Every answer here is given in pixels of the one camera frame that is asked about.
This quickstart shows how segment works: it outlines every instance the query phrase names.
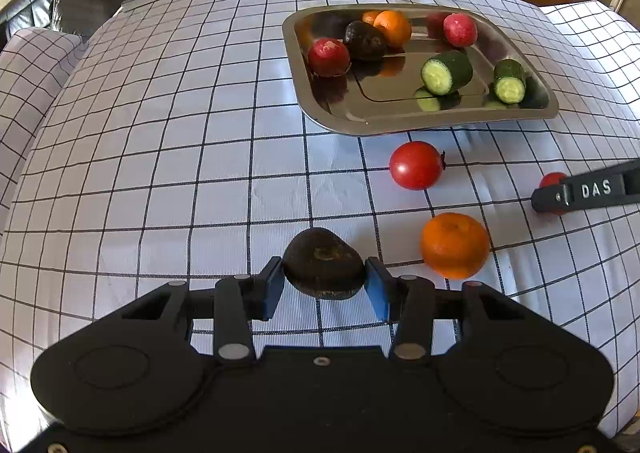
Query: metal tray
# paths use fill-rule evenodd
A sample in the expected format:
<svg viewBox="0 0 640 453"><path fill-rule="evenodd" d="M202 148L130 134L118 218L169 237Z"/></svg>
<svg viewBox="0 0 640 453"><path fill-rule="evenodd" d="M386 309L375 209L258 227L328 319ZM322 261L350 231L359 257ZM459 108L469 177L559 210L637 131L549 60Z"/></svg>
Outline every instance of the metal tray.
<svg viewBox="0 0 640 453"><path fill-rule="evenodd" d="M423 111L414 98L423 87L420 69L427 59L452 49L430 29L429 16L458 9L441 6L393 4L412 24L412 38L404 51L390 54L382 63L353 62L346 76L318 78L306 65L313 42L323 36L342 39L344 29L362 13L381 9L380 4L325 6L298 11L283 25L291 75L303 112L324 128L350 136L373 136L435 126L482 123L512 119L550 119L558 114L558 100L551 88L513 42L489 20L470 11L478 26L478 41L466 53L474 77L462 87L460 101L442 101L439 111ZM519 105L506 106L488 95L494 65L504 58L519 61L527 77L527 95Z"/></svg>

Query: red tomato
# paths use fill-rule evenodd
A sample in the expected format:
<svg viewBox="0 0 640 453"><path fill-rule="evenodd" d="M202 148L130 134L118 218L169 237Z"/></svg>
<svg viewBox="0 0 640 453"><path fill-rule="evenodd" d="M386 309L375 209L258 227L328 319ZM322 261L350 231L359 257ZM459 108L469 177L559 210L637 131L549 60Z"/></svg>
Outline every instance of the red tomato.
<svg viewBox="0 0 640 453"><path fill-rule="evenodd" d="M545 176L543 176L542 180L540 181L540 186L538 187L546 188L546 186L560 184L560 179L563 179L565 177L566 177L566 173L562 173L562 172L547 173ZM553 215L564 215L564 211L551 211L550 213Z"/></svg>
<svg viewBox="0 0 640 453"><path fill-rule="evenodd" d="M450 14L444 19L444 35L454 47L468 47L478 39L478 28L465 13Z"/></svg>
<svg viewBox="0 0 640 453"><path fill-rule="evenodd" d="M391 154L389 161L396 184L416 190L436 184L445 166L444 152L439 154L431 144L422 141L404 143Z"/></svg>
<svg viewBox="0 0 640 453"><path fill-rule="evenodd" d="M334 38L316 40L306 58L311 70L323 78L345 74L350 64L349 51Z"/></svg>

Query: avocado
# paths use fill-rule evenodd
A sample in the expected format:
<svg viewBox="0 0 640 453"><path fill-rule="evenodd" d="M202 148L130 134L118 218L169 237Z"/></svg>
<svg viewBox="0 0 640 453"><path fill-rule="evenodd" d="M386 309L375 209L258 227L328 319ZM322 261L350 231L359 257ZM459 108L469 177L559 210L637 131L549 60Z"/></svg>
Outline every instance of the avocado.
<svg viewBox="0 0 640 453"><path fill-rule="evenodd" d="M282 266L291 285L319 299L348 299L364 284L360 255L324 227L297 234L282 255Z"/></svg>
<svg viewBox="0 0 640 453"><path fill-rule="evenodd" d="M351 22L347 26L342 42L346 45L351 59L379 61L387 51L382 33L361 20Z"/></svg>

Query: mandarin orange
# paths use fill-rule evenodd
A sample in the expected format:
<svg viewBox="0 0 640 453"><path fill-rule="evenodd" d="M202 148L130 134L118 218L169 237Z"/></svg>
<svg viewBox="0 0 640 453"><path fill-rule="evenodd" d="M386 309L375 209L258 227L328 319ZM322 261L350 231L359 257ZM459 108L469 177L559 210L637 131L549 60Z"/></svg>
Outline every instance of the mandarin orange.
<svg viewBox="0 0 640 453"><path fill-rule="evenodd" d="M481 223L462 213L441 213L422 229L424 263L449 279L476 274L489 256L489 234Z"/></svg>
<svg viewBox="0 0 640 453"><path fill-rule="evenodd" d="M391 47L402 47L411 39L411 24L400 11L382 11L373 26L382 32Z"/></svg>

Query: checkered tablecloth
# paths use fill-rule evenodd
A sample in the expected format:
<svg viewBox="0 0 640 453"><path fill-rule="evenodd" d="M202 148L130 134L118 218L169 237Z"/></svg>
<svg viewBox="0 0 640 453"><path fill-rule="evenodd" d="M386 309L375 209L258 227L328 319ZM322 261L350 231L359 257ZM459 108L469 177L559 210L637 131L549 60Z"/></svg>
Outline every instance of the checkered tablecloth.
<svg viewBox="0 0 640 453"><path fill-rule="evenodd" d="M300 8L440 4L482 14L556 91L549 121L482 123L373 138L326 132L296 104L282 41ZM492 254L477 279L592 343L616 387L612 434L639 402L637 205L539 216L529 197L548 172L580 173L639 156L638 32L599 2L540 10L519 0L136 0L92 37L37 133L0 247L0 402L14 449L42 425L28 375L44 347L168 280L212 287L256 273L313 225L393 274L439 277L420 231L457 211L486 225ZM388 172L392 151L422 140L449 167L427 192ZM366 295L317 301L286 285L266 344L380 345L393 327ZM434 353L455 343L436 325ZM212 325L192 344L212 351Z"/></svg>

